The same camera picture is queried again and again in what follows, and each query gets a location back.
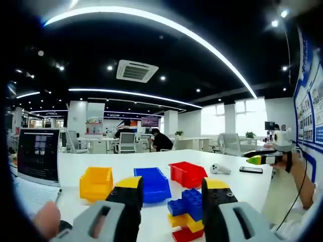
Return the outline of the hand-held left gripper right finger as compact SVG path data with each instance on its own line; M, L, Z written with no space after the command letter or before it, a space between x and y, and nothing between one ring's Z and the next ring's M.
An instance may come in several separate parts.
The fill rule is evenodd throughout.
M239 202L225 182L205 177L201 191L206 241L283 240L252 206Z

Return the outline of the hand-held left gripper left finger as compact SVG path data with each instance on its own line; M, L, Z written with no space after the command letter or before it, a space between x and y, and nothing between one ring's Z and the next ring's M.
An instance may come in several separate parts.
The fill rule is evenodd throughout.
M143 177L125 178L52 241L137 241L142 206Z

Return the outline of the person's right hand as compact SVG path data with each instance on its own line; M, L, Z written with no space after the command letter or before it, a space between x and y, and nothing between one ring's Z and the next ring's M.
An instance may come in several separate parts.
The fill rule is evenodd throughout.
M299 161L299 153L287 152L282 156L282 160L277 162L277 164L270 164L270 166L278 169L282 169L287 173L292 171L292 168L296 165L297 161Z

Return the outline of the person's left hand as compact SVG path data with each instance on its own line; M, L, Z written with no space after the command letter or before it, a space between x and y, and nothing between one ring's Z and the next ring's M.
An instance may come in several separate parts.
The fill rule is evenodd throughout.
M59 232L61 213L55 202L47 202L34 216L32 222L41 235L49 240Z

